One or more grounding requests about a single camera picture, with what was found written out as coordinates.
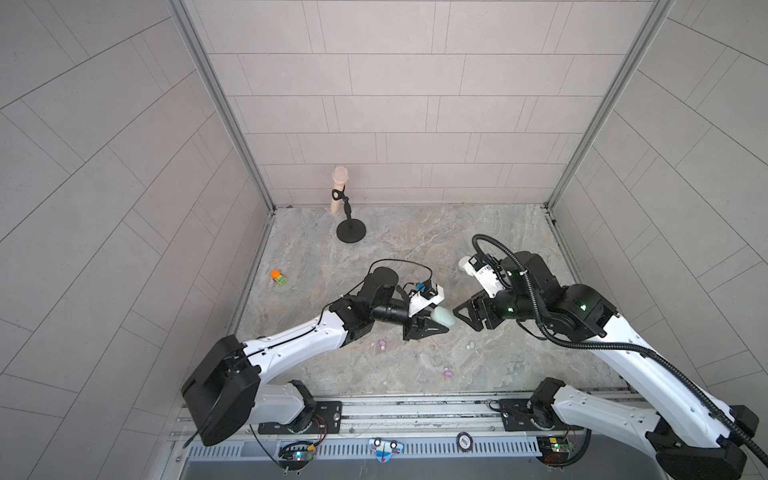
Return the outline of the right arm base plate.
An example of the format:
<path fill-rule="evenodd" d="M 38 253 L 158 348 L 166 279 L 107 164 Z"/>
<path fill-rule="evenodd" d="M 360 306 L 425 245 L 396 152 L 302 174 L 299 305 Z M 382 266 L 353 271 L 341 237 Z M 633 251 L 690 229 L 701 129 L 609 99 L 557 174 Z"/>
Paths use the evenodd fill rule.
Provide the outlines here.
<path fill-rule="evenodd" d="M 583 430 L 581 426 L 564 423 L 555 413 L 552 404 L 522 398 L 506 398 L 498 401 L 498 410 L 504 430 L 507 432 L 529 431 L 542 435 L 566 430 Z"/>

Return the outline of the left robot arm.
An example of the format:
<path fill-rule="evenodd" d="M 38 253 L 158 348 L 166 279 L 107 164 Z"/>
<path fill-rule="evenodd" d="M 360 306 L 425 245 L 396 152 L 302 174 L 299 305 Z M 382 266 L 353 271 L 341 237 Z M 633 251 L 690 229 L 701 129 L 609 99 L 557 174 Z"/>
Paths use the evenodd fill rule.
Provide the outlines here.
<path fill-rule="evenodd" d="M 361 339 L 377 322 L 400 326 L 406 341 L 446 333 L 456 318 L 442 307 L 444 298 L 443 288 L 432 284 L 407 294 L 394 270 L 378 267 L 303 324 L 249 341 L 219 339 L 181 387 L 195 437 L 210 447 L 251 423 L 303 430 L 312 422 L 315 399 L 302 382 L 277 385 L 275 377 Z"/>

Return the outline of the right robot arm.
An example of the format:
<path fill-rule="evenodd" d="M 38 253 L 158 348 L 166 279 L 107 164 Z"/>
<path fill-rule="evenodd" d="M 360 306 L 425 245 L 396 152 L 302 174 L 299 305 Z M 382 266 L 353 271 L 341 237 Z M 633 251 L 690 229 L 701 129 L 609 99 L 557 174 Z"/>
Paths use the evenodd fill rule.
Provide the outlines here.
<path fill-rule="evenodd" d="M 758 416 L 702 390 L 595 289 L 560 285 L 544 260 L 527 251 L 503 259 L 477 253 L 462 258 L 459 267 L 482 287 L 453 311 L 471 328 L 533 321 L 539 339 L 596 355 L 648 404 L 640 408 L 593 398 L 547 377 L 516 417 L 541 430 L 576 426 L 610 437 L 653 458 L 671 479 L 742 476 Z"/>

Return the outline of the mint green earbud case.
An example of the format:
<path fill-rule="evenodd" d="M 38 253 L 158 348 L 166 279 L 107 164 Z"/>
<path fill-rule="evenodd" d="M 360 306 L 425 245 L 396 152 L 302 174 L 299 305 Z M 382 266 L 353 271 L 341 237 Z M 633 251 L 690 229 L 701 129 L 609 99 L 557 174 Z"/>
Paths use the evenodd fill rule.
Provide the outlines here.
<path fill-rule="evenodd" d="M 430 313 L 430 319 L 448 329 L 453 327 L 457 321 L 457 318 L 454 316 L 452 311 L 442 306 L 436 306 L 433 308 L 432 312 Z"/>

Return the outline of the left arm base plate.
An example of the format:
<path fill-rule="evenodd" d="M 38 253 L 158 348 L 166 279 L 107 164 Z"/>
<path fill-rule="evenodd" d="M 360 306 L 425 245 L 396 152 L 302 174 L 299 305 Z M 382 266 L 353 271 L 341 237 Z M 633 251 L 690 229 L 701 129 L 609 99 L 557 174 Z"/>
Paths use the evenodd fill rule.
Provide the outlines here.
<path fill-rule="evenodd" d="M 340 401 L 320 401 L 304 407 L 287 425 L 271 422 L 260 423 L 259 435 L 320 435 L 338 434 L 342 417 Z"/>

